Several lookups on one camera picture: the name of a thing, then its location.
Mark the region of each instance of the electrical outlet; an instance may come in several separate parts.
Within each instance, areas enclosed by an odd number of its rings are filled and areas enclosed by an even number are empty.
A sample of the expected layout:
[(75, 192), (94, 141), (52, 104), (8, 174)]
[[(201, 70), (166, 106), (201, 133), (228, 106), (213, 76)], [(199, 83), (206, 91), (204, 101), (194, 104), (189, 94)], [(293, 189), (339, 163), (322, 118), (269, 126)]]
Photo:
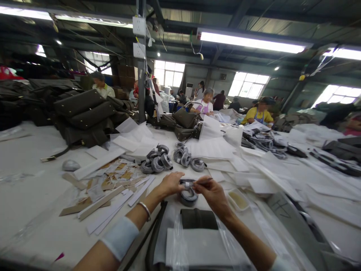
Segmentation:
[(133, 55), (136, 58), (145, 59), (146, 46), (140, 43), (133, 43)]
[(133, 34), (135, 35), (146, 35), (146, 20), (140, 17), (133, 17)]

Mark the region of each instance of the white shirt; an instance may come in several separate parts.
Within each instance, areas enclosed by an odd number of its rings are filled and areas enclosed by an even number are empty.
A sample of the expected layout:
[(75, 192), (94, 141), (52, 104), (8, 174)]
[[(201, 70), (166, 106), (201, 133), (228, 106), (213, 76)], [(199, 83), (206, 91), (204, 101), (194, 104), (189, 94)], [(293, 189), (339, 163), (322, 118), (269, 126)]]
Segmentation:
[(96, 88), (96, 90), (103, 98), (106, 98), (107, 96), (111, 96), (115, 98), (115, 93), (113, 88), (108, 86), (107, 84), (105, 84), (104, 88)]
[[(205, 102), (202, 102), (202, 99), (196, 100), (196, 102), (201, 102), (204, 107), (207, 107), (207, 105), (208, 105), (208, 112), (213, 111), (213, 104), (212, 104), (211, 102), (205, 103)], [(197, 109), (198, 106), (200, 106), (200, 105), (199, 105), (199, 104), (193, 104), (192, 107), (193, 107), (194, 109)]]

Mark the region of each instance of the silver bracelet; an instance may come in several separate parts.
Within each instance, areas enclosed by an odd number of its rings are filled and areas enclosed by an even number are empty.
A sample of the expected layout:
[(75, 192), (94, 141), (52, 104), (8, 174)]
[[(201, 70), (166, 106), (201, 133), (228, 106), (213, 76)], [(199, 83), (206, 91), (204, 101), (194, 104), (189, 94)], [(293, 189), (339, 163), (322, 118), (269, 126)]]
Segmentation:
[(147, 212), (147, 214), (148, 214), (147, 222), (148, 222), (148, 221), (151, 221), (152, 218), (150, 217), (150, 212), (149, 212), (149, 210), (148, 210), (148, 207), (147, 207), (143, 202), (139, 202), (138, 204), (142, 205), (142, 207), (144, 208), (144, 210)]

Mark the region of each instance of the yellow shirt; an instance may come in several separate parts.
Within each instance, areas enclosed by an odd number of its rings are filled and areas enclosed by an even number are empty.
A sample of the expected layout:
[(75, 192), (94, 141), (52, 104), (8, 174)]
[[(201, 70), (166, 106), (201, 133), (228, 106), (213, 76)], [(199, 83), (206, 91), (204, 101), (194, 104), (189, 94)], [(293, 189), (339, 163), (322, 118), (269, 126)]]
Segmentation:
[[(248, 119), (254, 119), (256, 116), (256, 112), (257, 112), (257, 107), (253, 107), (251, 108), (247, 114), (246, 117), (243, 119), (243, 121), (241, 122), (241, 124), (246, 124), (248, 122)], [(272, 122), (273, 118), (271, 117), (271, 114), (268, 111), (263, 111), (263, 112), (258, 112), (257, 114), (257, 118), (261, 119), (263, 118), (263, 114), (264, 114), (264, 122)]]

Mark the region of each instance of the fluorescent light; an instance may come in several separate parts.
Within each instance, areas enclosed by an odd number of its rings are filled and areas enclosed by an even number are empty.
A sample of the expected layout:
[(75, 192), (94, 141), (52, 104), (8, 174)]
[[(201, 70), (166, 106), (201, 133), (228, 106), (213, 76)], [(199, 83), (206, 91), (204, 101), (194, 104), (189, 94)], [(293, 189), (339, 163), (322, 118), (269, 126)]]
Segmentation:
[(108, 19), (100, 19), (89, 16), (68, 16), (68, 15), (55, 15), (58, 20), (64, 21), (76, 21), (80, 23), (93, 23), (93, 24), (102, 24), (107, 26), (117, 26), (117, 27), (125, 27), (125, 28), (133, 28), (133, 24), (124, 23), (118, 20), (108, 20)]
[(126, 27), (126, 28), (133, 28), (133, 24), (123, 22), (123, 19), (118, 19), (114, 17), (108, 18), (97, 18), (93, 15), (66, 15), (64, 14), (65, 11), (58, 11), (58, 10), (47, 10), (43, 9), (43, 11), (37, 11), (32, 9), (21, 9), (21, 8), (11, 8), (6, 6), (0, 6), (0, 14), (12, 15), (12, 16), (21, 16), (21, 17), (28, 17), (34, 19), (43, 19), (43, 20), (52, 20), (49, 13), (55, 14), (55, 17), (58, 20), (64, 21), (76, 21), (80, 23), (92, 23), (92, 24), (102, 24), (107, 26), (116, 26), (116, 27)]
[(273, 51), (286, 52), (286, 53), (300, 53), (306, 48), (306, 46), (301, 46), (296, 44), (279, 43), (274, 41), (257, 40), (252, 38), (242, 38), (242, 37), (215, 34), (209, 32), (202, 32), (200, 40), (225, 43), (231, 45), (239, 45), (245, 47), (265, 49), (265, 50), (273, 50)]
[(8, 8), (0, 6), (0, 14), (28, 17), (34, 19), (51, 20), (49, 13), (30, 9)]
[(361, 60), (361, 51), (339, 48), (339, 49), (336, 49), (336, 51), (334, 52), (334, 49), (335, 48), (329, 48), (328, 49), (329, 51), (324, 53), (323, 55), (324, 56), (334, 56), (334, 57), (338, 57), (338, 58)]

